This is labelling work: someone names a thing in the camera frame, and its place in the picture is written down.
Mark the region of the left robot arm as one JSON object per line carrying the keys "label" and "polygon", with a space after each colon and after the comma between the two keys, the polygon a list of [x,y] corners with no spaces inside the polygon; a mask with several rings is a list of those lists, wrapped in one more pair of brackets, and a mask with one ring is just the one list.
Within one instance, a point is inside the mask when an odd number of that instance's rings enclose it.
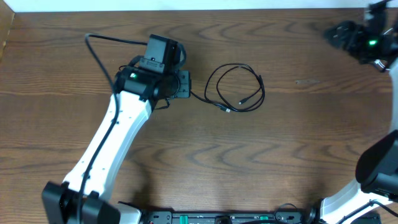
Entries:
{"label": "left robot arm", "polygon": [[108,78],[112,95],[107,112],[80,160],[61,184],[44,187],[49,223],[140,222],[140,209],[109,203],[117,174],[157,102],[189,98],[192,86],[189,71],[182,70],[187,54],[181,43],[152,34],[144,46],[144,55]]}

